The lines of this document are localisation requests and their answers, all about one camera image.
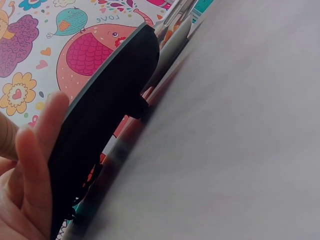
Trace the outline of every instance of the cartoon bird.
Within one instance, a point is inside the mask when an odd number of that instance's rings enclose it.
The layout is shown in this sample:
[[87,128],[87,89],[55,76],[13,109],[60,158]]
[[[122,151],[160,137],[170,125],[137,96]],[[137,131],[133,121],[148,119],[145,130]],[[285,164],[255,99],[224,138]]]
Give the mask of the cartoon bird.
[[15,2],[11,1],[9,3],[9,7],[12,7],[11,13],[8,14],[2,10],[2,7],[5,5],[6,0],[0,0],[0,39],[12,39],[14,37],[14,33],[8,31],[9,18],[15,11]]
[[88,16],[84,11],[77,7],[67,8],[56,16],[57,31],[54,34],[48,33],[46,37],[49,39],[53,35],[68,36],[78,32],[85,32],[87,21]]

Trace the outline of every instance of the white table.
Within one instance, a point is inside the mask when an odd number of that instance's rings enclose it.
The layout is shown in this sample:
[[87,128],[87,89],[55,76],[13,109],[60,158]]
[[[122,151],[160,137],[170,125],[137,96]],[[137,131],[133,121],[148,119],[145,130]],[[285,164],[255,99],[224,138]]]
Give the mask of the white table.
[[212,8],[85,239],[319,240],[319,9]]

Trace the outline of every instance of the colorful notebook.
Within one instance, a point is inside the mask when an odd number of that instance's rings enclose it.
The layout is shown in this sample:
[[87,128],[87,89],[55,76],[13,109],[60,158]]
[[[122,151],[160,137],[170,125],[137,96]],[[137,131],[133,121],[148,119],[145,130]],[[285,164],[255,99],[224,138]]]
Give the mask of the colorful notebook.
[[198,20],[198,18],[207,10],[207,8],[210,6],[210,4],[213,3],[213,1],[214,0],[198,0],[192,10],[193,23]]
[[49,94],[61,90],[72,101],[136,27],[153,25],[169,7],[164,0],[0,0],[0,111],[34,126]]

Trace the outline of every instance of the black object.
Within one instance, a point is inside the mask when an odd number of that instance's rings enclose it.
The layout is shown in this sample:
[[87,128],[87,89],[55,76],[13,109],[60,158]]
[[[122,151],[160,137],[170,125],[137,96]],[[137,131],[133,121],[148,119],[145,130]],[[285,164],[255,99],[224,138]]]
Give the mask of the black object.
[[72,218],[91,170],[125,115],[140,118],[148,108],[140,92],[155,71],[159,44],[141,24],[102,64],[69,106],[48,162],[53,211],[51,236]]

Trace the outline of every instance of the flower illustration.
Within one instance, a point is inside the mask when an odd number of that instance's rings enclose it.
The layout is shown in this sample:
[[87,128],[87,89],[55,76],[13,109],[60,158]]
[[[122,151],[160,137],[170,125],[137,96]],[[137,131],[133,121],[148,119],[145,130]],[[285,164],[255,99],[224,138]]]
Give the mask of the flower illustration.
[[31,8],[36,9],[40,7],[41,3],[44,3],[46,1],[47,0],[23,0],[19,4],[19,8],[23,8],[23,10],[25,11],[28,11]]
[[12,116],[15,112],[24,113],[27,103],[31,103],[36,92],[33,88],[37,85],[36,80],[32,79],[31,73],[16,73],[12,78],[12,84],[7,83],[3,86],[4,95],[0,98],[0,108],[6,108],[6,114]]

